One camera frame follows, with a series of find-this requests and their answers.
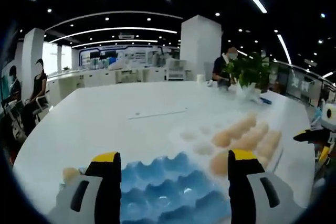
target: table surface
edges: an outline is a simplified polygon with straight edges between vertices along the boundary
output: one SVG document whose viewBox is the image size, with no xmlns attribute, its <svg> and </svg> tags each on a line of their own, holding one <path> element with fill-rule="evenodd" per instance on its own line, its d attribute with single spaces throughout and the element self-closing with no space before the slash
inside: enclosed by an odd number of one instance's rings
<svg viewBox="0 0 336 224">
<path fill-rule="evenodd" d="M 41 213 L 56 204 L 62 170 L 86 167 L 98 154 L 119 151 L 128 162 L 149 164 L 154 158 L 174 157 L 178 148 L 169 140 L 180 123 L 229 110 L 258 112 L 283 132 L 283 154 L 275 174 L 307 206 L 314 175 L 313 145 L 292 137 L 310 126 L 304 106 L 273 92 L 263 94 L 272 105 L 241 103 L 196 82 L 125 83 L 77 89 L 55 106 L 36 126 L 14 164 L 18 181 Z"/>
</svg>

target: black ceiling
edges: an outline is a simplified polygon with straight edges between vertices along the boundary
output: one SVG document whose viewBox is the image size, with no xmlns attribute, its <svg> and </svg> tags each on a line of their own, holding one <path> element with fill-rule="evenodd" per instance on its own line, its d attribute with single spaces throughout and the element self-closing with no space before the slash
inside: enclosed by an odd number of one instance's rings
<svg viewBox="0 0 336 224">
<path fill-rule="evenodd" d="M 158 40 L 158 45 L 172 43 L 177 46 L 181 22 L 199 14 L 221 23 L 223 49 L 234 45 L 241 51 L 266 49 L 278 60 L 287 62 L 283 48 L 274 33 L 279 30 L 288 47 L 292 63 L 307 67 L 304 59 L 314 60 L 317 67 L 311 71 L 324 75 L 336 70 L 336 25 L 334 0 L 260 0 L 268 13 L 263 14 L 251 0 L 4 0 L 8 17 L 14 18 L 18 31 L 24 34 L 34 27 L 47 29 L 65 20 L 82 15 L 137 10 L 181 16 L 183 20 L 148 14 L 110 14 L 78 19 L 46 31 L 47 41 L 56 39 L 58 32 L 69 35 L 85 30 L 107 27 L 152 27 L 177 31 L 168 34 L 154 31 L 132 31 L 139 39 Z M 112 40 L 120 31 L 102 31 L 59 40 L 58 43 L 73 45 L 94 41 Z"/>
</svg>

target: blue egg tray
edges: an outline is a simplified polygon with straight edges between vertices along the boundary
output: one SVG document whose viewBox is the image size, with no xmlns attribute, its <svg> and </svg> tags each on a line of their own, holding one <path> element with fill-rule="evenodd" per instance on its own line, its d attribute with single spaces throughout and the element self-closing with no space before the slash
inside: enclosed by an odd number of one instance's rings
<svg viewBox="0 0 336 224">
<path fill-rule="evenodd" d="M 184 153 L 122 170 L 122 224 L 210 224 L 230 216 L 229 200 Z"/>
</svg>

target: green leaves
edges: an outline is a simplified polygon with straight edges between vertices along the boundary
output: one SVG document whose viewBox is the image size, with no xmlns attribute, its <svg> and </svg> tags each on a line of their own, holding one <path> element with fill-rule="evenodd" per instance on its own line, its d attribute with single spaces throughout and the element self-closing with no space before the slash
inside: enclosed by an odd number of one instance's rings
<svg viewBox="0 0 336 224">
<path fill-rule="evenodd" d="M 248 56 L 239 56 L 236 60 L 230 61 L 226 71 L 239 80 L 241 86 L 248 86 L 255 82 L 257 86 L 268 84 L 270 66 L 268 58 L 263 58 L 257 52 Z"/>
</svg>

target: potted plant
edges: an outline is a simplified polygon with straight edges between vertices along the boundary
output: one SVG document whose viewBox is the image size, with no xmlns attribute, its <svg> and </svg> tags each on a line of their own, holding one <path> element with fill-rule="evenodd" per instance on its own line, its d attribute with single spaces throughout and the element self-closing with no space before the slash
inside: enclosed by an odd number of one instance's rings
<svg viewBox="0 0 336 224">
<path fill-rule="evenodd" d="M 267 90 L 269 59 L 257 52 L 231 60 L 226 71 L 236 80 L 237 95 L 241 98 L 250 99 L 255 94 L 255 88 Z"/>
</svg>

